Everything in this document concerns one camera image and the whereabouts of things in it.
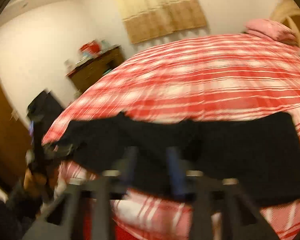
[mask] plaid blanket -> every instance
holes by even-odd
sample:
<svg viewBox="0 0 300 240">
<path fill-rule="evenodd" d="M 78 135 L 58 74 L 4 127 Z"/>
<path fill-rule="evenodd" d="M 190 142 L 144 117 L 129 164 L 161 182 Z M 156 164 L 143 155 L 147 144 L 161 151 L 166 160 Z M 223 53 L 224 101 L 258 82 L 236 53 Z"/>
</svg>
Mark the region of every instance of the plaid blanket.
<svg viewBox="0 0 300 240">
<path fill-rule="evenodd" d="M 287 111 L 300 138 L 298 48 L 249 34 L 186 39 L 140 52 L 91 86 L 55 120 L 43 142 L 58 140 L 70 120 L 125 111 L 135 120 L 173 123 L 251 120 Z M 95 178 L 76 163 L 63 163 L 60 179 Z M 191 206 L 130 189 L 114 201 L 115 221 L 138 239 L 186 239 Z M 300 231 L 300 200 L 261 213 L 280 239 Z M 218 238 L 220 216 L 213 216 Z"/>
</svg>

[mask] white wall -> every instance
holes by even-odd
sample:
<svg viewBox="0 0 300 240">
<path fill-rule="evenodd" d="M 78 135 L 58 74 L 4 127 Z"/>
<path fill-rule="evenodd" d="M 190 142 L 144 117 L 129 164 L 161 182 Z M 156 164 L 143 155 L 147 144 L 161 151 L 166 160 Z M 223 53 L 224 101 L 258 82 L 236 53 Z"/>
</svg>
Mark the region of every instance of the white wall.
<svg viewBox="0 0 300 240">
<path fill-rule="evenodd" d="M 280 0 L 199 0 L 208 22 L 207 28 L 181 31 L 136 45 L 129 41 L 114 0 L 79 1 L 93 17 L 97 28 L 102 31 L 100 38 L 111 44 L 122 45 L 128 58 L 143 49 L 170 41 L 209 34 L 242 32 L 247 20 L 268 18 Z"/>
<path fill-rule="evenodd" d="M 42 6 L 0 27 L 0 80 L 11 105 L 26 120 L 26 108 L 43 89 L 67 106 L 76 89 L 64 61 L 97 38 L 98 29 L 76 0 Z"/>
</svg>

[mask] person's hand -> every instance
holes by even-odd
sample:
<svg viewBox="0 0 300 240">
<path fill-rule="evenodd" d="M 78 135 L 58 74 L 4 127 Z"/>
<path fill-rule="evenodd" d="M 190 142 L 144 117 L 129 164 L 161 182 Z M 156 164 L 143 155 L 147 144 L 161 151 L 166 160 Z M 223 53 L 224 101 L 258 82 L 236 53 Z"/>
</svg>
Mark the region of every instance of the person's hand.
<svg viewBox="0 0 300 240">
<path fill-rule="evenodd" d="M 57 185 L 58 182 L 58 169 L 53 171 L 53 174 L 49 177 L 49 186 L 51 189 Z M 47 178 L 42 174 L 32 174 L 29 169 L 26 170 L 25 180 L 23 182 L 23 188 L 29 196 L 37 198 L 41 195 L 41 190 L 47 183 Z"/>
</svg>

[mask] window curtain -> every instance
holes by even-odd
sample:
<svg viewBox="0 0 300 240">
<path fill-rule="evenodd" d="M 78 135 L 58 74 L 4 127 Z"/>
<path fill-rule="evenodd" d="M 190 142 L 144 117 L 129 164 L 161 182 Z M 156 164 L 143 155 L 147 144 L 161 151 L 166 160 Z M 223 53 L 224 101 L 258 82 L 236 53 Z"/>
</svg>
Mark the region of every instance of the window curtain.
<svg viewBox="0 0 300 240">
<path fill-rule="evenodd" d="M 203 27 L 198 0 L 116 0 L 133 44 L 175 31 Z"/>
</svg>

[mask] door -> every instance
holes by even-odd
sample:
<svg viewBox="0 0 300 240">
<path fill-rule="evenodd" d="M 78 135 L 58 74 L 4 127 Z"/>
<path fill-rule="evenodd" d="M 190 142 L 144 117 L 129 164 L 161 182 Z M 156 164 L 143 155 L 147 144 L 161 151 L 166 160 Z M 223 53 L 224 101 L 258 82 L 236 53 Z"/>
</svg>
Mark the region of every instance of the door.
<svg viewBox="0 0 300 240">
<path fill-rule="evenodd" d="M 0 86 L 0 180 L 13 187 L 26 169 L 25 155 L 30 149 L 28 130 L 8 103 Z"/>
</svg>

